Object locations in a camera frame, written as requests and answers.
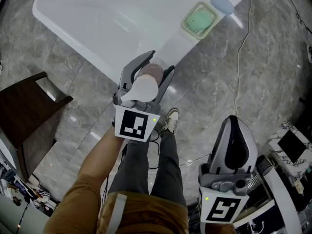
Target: marble countertop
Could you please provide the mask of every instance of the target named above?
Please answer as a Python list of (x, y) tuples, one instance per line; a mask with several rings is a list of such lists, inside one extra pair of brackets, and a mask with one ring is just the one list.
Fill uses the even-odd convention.
[[(306, 146), (306, 149), (295, 163), (291, 161), (288, 155), (282, 150), (282, 148), (278, 144), (288, 131), (291, 131), (293, 134), (295, 134), (295, 136)], [(292, 184), (294, 184), (298, 179), (301, 179), (307, 168), (312, 165), (311, 142), (309, 142), (308, 139), (289, 121), (286, 120), (282, 123), (276, 133), (269, 138), (268, 143), (271, 145), (272, 151), (278, 157), (277, 162), (288, 171), (289, 175), (291, 175), (290, 182)]]
[(35, 0), (33, 14), (118, 84), (137, 56), (155, 50), (152, 61), (167, 69), (198, 44), (181, 22), (199, 1), (216, 14), (214, 25), (225, 16), (210, 0)]

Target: shoe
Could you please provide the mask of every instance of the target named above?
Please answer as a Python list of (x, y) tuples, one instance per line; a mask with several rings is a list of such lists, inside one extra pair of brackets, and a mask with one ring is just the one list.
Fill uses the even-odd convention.
[(180, 111), (177, 108), (173, 108), (167, 114), (165, 120), (165, 125), (161, 128), (161, 132), (168, 130), (169, 132), (175, 134), (177, 121), (179, 120)]
[(307, 46), (309, 63), (312, 63), (312, 45)]

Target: wooden chair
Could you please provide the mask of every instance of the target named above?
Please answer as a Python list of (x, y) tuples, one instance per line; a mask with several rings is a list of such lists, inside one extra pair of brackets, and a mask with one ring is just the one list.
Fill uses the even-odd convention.
[(0, 91), (0, 149), (10, 153), (11, 168), (27, 180), (51, 149), (60, 109), (73, 100), (67, 96), (54, 102), (36, 83), (45, 72), (31, 76)]

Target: black cable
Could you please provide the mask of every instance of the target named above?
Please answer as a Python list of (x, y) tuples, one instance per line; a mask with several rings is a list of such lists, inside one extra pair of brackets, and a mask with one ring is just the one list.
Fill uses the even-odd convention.
[(300, 20), (300, 24), (301, 24), (301, 25), (303, 24), (303, 25), (306, 27), (306, 30), (307, 30), (310, 34), (312, 34), (312, 31), (306, 26), (306, 24), (304, 23), (304, 21), (301, 19), (301, 16), (299, 15), (299, 12), (298, 12), (298, 10), (297, 10), (296, 5), (293, 3), (293, 0), (291, 0), (291, 2), (292, 2), (292, 5), (293, 5), (294, 9), (296, 10), (296, 16), (297, 16), (297, 18)]
[(119, 167), (120, 167), (120, 165), (121, 165), (121, 163), (122, 163), (122, 159), (123, 159), (123, 157), (126, 155), (126, 153), (127, 153), (127, 148), (128, 148), (128, 144), (126, 144), (125, 145), (125, 147), (122, 149), (122, 151), (121, 151), (121, 160), (120, 160), (120, 163), (119, 163), (119, 166), (118, 166), (118, 170), (119, 170)]
[(102, 205), (103, 205), (103, 203), (105, 202), (106, 196), (107, 196), (108, 179), (109, 179), (109, 175), (107, 176), (107, 179), (106, 179), (106, 186), (105, 186), (104, 193), (103, 193), (103, 197), (102, 197)]
[(198, 205), (195, 207), (195, 209), (193, 210), (193, 212), (192, 212), (192, 214), (191, 214), (191, 216), (190, 216), (190, 218), (189, 218), (189, 225), (190, 225), (191, 218), (192, 218), (192, 216), (194, 215), (194, 213), (195, 213), (195, 211), (197, 210), (197, 208), (198, 208)]
[[(159, 139), (160, 134), (159, 134), (159, 131), (157, 131), (156, 129), (154, 129), (154, 130), (157, 132), (157, 138), (156, 138), (156, 139), (153, 139), (153, 140), (150, 140), (150, 143), (151, 143), (151, 142), (152, 142), (152, 143), (155, 143), (155, 144), (158, 146), (157, 154), (158, 154), (158, 156), (159, 156), (160, 145), (159, 145), (156, 141)], [(155, 169), (158, 169), (158, 168), (159, 168), (159, 166), (157, 166), (157, 167), (149, 167), (148, 169), (155, 170)]]
[(3, 71), (2, 54), (1, 54), (1, 52), (0, 52), (0, 71)]
[(21, 218), (20, 218), (20, 221), (19, 221), (19, 224), (18, 224), (18, 229), (16, 230), (16, 234), (19, 233), (20, 225), (21, 225), (21, 222), (23, 221), (23, 217), (24, 217), (25, 212), (26, 212), (26, 210), (27, 210), (27, 208), (28, 208), (28, 205), (29, 205), (29, 203), (27, 203), (26, 208), (25, 208), (25, 210), (24, 210), (24, 212), (23, 212), (23, 215), (22, 215)]

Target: white cable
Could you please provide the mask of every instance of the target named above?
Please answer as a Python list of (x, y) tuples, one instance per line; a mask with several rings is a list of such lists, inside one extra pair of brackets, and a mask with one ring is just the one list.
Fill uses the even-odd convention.
[(248, 223), (249, 223), (250, 229), (251, 229), (251, 231), (252, 231), (252, 234), (260, 234), (260, 233), (263, 231), (263, 229), (264, 229), (264, 222), (263, 222), (263, 221), (261, 222), (261, 224), (262, 224), (262, 229), (261, 229), (261, 231), (259, 231), (259, 232), (255, 232), (255, 231), (253, 230), (253, 227), (256, 226), (256, 224), (254, 223), (253, 220), (250, 220)]
[(253, 0), (250, 0), (250, 8), (249, 8), (249, 11), (248, 11), (248, 33), (247, 35), (245, 36), (244, 40), (243, 40), (243, 43), (242, 45), (240, 46), (238, 52), (237, 52), (237, 77), (238, 77), (238, 90), (237, 90), (237, 94), (236, 94), (236, 97), (235, 97), (235, 100), (234, 100), (234, 104), (235, 104), (235, 109), (236, 109), (236, 117), (238, 116), (238, 109), (237, 109), (237, 99), (239, 97), (239, 87), (240, 87), (240, 81), (239, 81), (239, 53), (240, 53), (240, 50), (242, 49), (242, 47), (244, 46), (244, 43), (249, 35), (249, 32), (250, 32), (250, 11), (252, 9), (252, 5), (253, 5)]

